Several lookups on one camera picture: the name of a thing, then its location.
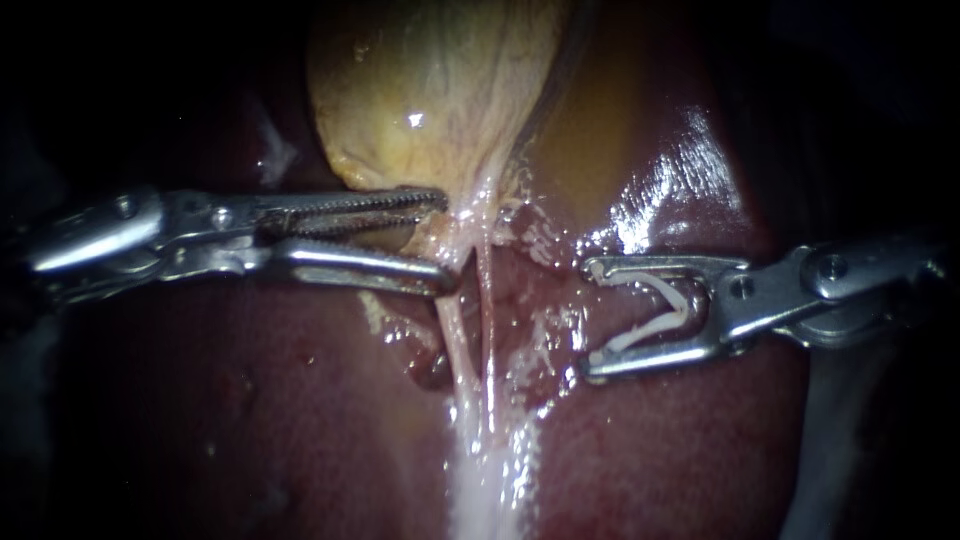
wet tissue surface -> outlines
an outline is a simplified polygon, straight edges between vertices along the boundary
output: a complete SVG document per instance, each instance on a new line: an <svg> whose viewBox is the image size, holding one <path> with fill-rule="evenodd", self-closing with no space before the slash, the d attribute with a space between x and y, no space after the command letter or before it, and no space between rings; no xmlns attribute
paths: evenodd
<svg viewBox="0 0 960 540"><path fill-rule="evenodd" d="M588 284L585 256L769 259L777 246L682 19L616 3L571 13L564 39L580 41L560 47L547 105L527 110L535 127L491 139L510 150L509 182L493 179L506 196L485 232L463 233L476 253L458 256L458 296L225 279L77 309L59 362L54 521L144 538L775 536L802 354L771 339L605 386L572 368L670 309L646 288ZM158 120L123 174L341 188L311 114L306 40L281 43L216 99ZM704 299L675 285L694 308L675 332L695 331Z"/></svg>

dark background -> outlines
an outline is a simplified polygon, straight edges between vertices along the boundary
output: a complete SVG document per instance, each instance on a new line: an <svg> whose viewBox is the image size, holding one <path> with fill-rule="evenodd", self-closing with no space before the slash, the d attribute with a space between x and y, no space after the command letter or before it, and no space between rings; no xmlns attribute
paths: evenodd
<svg viewBox="0 0 960 540"><path fill-rule="evenodd" d="M178 110L203 107L274 44L297 39L307 11L283 1L5 8L0 224L62 195L44 175L85 188L119 182L119 157ZM917 223L955 234L947 81L957 62L945 8L781 0L694 2L690 13L729 134L785 242ZM23 126L52 167L11 174L25 152ZM950 433L960 412L955 312L913 335L884 376L858 431L868 459L838 537L951 530L960 479ZM9 494L27 489L31 472L5 464L0 475L0 536L34 536L42 512L8 504L22 500Z"/></svg>

